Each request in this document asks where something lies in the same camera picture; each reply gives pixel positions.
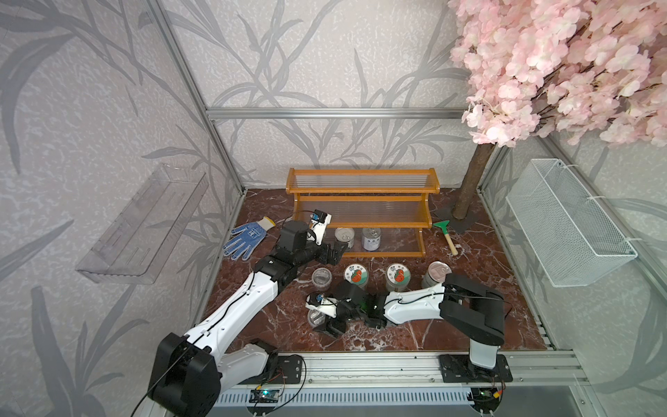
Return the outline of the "tomato lid jar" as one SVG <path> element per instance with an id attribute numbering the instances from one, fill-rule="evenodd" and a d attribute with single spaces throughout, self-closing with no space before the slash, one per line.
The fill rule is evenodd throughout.
<path id="1" fill-rule="evenodd" d="M 410 270 L 403 264 L 394 263 L 387 268 L 386 288 L 389 292 L 406 291 L 411 280 Z"/>
<path id="2" fill-rule="evenodd" d="M 344 279 L 361 289 L 365 289 L 369 279 L 368 270 L 359 263 L 351 264 L 345 269 Z"/>

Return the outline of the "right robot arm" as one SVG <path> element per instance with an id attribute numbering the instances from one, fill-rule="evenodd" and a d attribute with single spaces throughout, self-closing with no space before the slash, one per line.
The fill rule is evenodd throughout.
<path id="1" fill-rule="evenodd" d="M 469 338 L 470 363 L 484 369 L 496 366 L 505 344 L 506 305 L 502 293 L 457 274 L 429 288 L 378 294 L 344 281 L 332 295 L 312 293 L 307 298 L 307 307 L 325 316 L 316 330 L 331 337 L 344 335 L 351 321 L 376 329 L 410 321 L 446 321 Z"/>

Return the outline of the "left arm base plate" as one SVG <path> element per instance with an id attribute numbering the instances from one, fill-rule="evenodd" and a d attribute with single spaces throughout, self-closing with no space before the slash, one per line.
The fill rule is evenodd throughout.
<path id="1" fill-rule="evenodd" d="M 259 376 L 260 383 L 298 384 L 303 381 L 305 371 L 305 360 L 301 355 L 271 354 L 263 373 Z"/>

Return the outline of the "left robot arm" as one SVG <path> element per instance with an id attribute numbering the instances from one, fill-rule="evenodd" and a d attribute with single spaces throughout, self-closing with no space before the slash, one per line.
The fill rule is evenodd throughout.
<path id="1" fill-rule="evenodd" d="M 221 392 L 265 373 L 270 354 L 264 347 L 248 344 L 232 354 L 227 349 L 301 267 L 340 262 L 347 245 L 323 241 L 331 219 L 315 210 L 310 222 L 285 222 L 272 251 L 222 307 L 185 335 L 167 335 L 156 351 L 147 398 L 175 416 L 205 416 Z"/>

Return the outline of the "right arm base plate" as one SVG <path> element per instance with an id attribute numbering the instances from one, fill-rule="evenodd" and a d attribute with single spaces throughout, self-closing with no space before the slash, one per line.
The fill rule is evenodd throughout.
<path id="1" fill-rule="evenodd" d="M 438 360 L 444 383 L 513 382 L 512 371 L 503 354 L 496 356 L 492 369 L 473 365 L 467 354 L 441 354 Z"/>

